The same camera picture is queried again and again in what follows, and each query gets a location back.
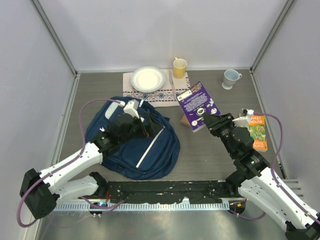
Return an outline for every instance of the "placemat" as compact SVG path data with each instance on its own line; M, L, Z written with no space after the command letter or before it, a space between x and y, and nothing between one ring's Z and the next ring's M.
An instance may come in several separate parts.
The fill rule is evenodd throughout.
M176 96L190 88L188 73L186 72L183 78L178 79L174 77L172 69L162 69L162 71L165 74L164 85L159 90L148 93L134 89L131 85L132 72L124 73L122 79L122 95L124 97L131 96L137 99L143 99L155 108L179 106ZM169 71L171 71L173 86L169 81Z

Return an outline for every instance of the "navy blue bag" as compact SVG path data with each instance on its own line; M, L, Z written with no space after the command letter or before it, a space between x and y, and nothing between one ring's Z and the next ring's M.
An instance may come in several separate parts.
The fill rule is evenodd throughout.
M115 96L112 99L127 103L133 98ZM139 115L146 119L146 113L150 113L158 123L164 126L164 129L156 136L133 138L124 143L118 152L104 159L102 165L135 180L163 178L171 172L178 160L179 139L169 124L168 118L162 116L148 102L134 99L140 103L137 110ZM122 113L122 107L107 101L86 129L85 141L89 142L101 127L106 129L109 122Z

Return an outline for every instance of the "white backdrop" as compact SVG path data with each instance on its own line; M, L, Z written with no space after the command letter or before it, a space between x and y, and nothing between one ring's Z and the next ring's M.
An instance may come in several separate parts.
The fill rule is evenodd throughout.
M51 163L73 75L30 1L1 1L0 23L0 233L23 240L22 180ZM25 224L30 217L22 212Z
M40 0L75 68L251 67L286 0Z
M267 111L284 127L281 158L320 211L320 1L297 0L261 60L257 81ZM280 138L277 122L272 132Z

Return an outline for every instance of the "white stripe on bag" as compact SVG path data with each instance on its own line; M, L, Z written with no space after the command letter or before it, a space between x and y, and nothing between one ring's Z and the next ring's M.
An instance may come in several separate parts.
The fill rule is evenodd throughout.
M152 145L155 143L155 141L157 140L157 138L159 137L159 135L161 134L161 132L164 130L164 128L162 128L160 130L160 132L158 132L158 134L154 137L153 141L150 143L149 147L147 148L147 150L144 152L144 154L142 155L142 157L140 158L140 161L138 162L138 164L135 166L136 168L138 168L140 166L140 164L142 163L142 161L145 159L146 155L148 154L149 150L151 149Z

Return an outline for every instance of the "light blue cup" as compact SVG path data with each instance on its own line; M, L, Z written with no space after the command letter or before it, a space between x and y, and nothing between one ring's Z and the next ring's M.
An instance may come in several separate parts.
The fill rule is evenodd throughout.
M230 90L240 78L242 78L241 73L233 69L228 69L224 72L222 87Z

